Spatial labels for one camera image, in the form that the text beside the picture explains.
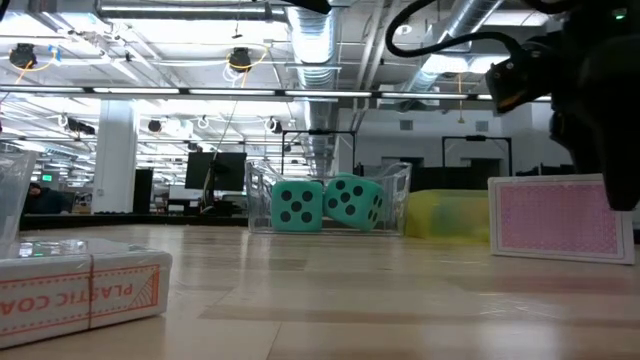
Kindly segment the clear plastic container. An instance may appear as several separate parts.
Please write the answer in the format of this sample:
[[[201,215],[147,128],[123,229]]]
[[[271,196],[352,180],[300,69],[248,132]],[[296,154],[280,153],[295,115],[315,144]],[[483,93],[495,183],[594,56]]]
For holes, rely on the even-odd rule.
[[[0,248],[17,236],[36,159],[30,151],[0,153]]]
[[[248,202],[248,227],[252,233],[278,234],[339,234],[339,235],[379,235],[402,236],[407,220],[409,190],[412,165],[397,162],[374,176],[359,176],[338,173],[327,177],[281,175],[264,161],[252,160],[246,163],[246,195]],[[278,232],[271,222],[272,188],[280,181],[314,181],[323,186],[339,176],[358,176],[378,183],[385,191],[384,217],[372,231],[364,232],[343,225],[325,215],[323,209],[322,229],[319,232]]]

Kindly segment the large teal foam dice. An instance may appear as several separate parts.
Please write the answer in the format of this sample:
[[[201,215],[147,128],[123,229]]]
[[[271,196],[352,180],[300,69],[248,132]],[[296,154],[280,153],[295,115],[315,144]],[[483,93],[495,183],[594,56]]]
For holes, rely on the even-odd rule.
[[[369,232],[384,217],[382,186],[358,176],[339,176],[328,182],[323,209],[329,218],[360,231]]]

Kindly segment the silver round ventilation duct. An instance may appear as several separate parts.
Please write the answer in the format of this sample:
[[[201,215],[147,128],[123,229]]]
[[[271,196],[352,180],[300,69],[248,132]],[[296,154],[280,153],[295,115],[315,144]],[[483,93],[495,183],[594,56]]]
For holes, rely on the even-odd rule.
[[[447,18],[430,25],[423,44],[436,45],[462,35],[477,32],[504,0],[455,0]],[[405,92],[427,92],[437,78],[446,72],[445,63],[462,64],[462,59],[453,56],[430,54],[422,58],[422,65],[403,85]]]
[[[300,90],[334,90],[337,70],[330,68],[336,61],[337,11],[317,13],[302,7],[288,7],[290,39]],[[308,130],[335,130],[338,108],[336,101],[310,100],[304,103],[304,119]],[[312,173],[328,175],[333,162],[333,135],[310,135],[307,154]]]

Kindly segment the yellow translucent plastic bin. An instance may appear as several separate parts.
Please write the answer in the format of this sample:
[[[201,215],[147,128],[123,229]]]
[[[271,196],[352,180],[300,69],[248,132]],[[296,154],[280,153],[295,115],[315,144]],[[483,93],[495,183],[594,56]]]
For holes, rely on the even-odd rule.
[[[444,243],[488,244],[488,191],[434,189],[411,193],[405,235]]]

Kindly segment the person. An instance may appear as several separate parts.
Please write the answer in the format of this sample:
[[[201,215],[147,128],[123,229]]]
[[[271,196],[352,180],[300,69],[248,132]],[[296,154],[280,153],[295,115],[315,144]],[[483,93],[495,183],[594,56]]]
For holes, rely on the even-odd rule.
[[[62,193],[37,183],[29,185],[23,213],[51,215],[61,214],[65,208],[65,197]]]

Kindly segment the small teal foam dice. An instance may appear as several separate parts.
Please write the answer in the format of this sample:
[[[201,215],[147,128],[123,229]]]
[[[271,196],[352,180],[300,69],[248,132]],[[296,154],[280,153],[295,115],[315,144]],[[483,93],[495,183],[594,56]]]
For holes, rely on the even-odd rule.
[[[271,222],[278,232],[319,232],[323,186],[314,181],[280,181],[272,188]]]

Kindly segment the black cabinet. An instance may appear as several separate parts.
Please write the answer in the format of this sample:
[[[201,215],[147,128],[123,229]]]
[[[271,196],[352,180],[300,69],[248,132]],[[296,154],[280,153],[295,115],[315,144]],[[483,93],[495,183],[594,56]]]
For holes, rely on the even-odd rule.
[[[150,212],[153,195],[153,170],[137,169],[135,172],[133,209],[134,214],[148,214]]]

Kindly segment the black gantry frame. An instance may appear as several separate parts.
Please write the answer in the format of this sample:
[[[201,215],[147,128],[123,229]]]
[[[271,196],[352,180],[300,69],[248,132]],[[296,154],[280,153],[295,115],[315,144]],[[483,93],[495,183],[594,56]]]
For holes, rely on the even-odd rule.
[[[508,151],[508,176],[514,175],[513,168],[513,145],[511,137],[493,137],[493,136],[485,136],[485,135],[466,135],[466,136],[442,136],[441,137],[441,167],[446,168],[446,142],[448,140],[463,140],[465,142],[486,142],[488,140],[495,141],[504,141],[507,144]]]
[[[357,132],[331,129],[284,130],[280,142],[280,174],[284,174],[285,155],[293,146],[303,149],[303,158],[314,177],[327,177],[336,164],[334,152],[338,147],[342,135],[347,135],[351,141],[347,148],[351,151],[351,165],[356,165]]]

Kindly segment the black office partition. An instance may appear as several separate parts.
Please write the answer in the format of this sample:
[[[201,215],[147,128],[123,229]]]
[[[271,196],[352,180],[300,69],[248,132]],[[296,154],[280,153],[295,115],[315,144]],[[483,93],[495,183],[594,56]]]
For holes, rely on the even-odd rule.
[[[470,159],[464,167],[413,168],[410,191],[486,190],[488,179],[500,175],[500,165],[499,159]]]

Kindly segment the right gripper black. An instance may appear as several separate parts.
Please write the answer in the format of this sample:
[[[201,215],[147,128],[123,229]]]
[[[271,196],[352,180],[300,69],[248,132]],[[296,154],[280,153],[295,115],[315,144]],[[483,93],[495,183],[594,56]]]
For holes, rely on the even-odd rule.
[[[640,81],[640,35],[599,43],[599,32],[589,30],[526,40],[522,102],[550,95],[555,110],[585,113],[594,135],[577,117],[554,112],[550,139],[569,152],[577,173],[602,166],[610,207],[633,210],[640,202],[640,90],[632,87]]]

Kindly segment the white red playing card box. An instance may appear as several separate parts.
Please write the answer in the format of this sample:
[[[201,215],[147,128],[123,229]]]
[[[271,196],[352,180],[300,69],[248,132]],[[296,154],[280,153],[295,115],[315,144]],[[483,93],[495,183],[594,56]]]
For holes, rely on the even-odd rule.
[[[14,244],[0,257],[0,349],[162,314],[172,263],[105,239]]]
[[[635,263],[633,215],[609,207],[600,174],[492,177],[488,197],[496,256]]]

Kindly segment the black computer monitor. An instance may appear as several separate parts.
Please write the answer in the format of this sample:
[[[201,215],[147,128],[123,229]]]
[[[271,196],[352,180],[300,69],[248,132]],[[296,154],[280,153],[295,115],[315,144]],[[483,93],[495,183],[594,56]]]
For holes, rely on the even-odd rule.
[[[246,158],[246,153],[238,152],[192,152],[188,156],[185,187],[203,190],[211,164],[214,164],[211,175],[214,190],[242,191]]]

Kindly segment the long ceiling light strip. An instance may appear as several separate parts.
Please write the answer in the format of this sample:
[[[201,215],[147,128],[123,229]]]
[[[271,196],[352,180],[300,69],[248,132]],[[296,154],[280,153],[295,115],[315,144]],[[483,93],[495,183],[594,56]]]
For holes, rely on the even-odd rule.
[[[67,97],[130,97],[130,98],[197,98],[197,99],[389,99],[389,100],[459,100],[491,101],[489,94],[475,93],[412,93],[386,91],[291,90],[253,88],[170,88],[170,87],[74,87],[0,85],[0,93],[34,94]]]

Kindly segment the white building pillar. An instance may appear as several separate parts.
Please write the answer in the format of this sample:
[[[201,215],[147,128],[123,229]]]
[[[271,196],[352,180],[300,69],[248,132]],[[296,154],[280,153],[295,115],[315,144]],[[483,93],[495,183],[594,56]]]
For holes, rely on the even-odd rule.
[[[93,213],[133,209],[139,117],[133,101],[102,100],[93,178]]]

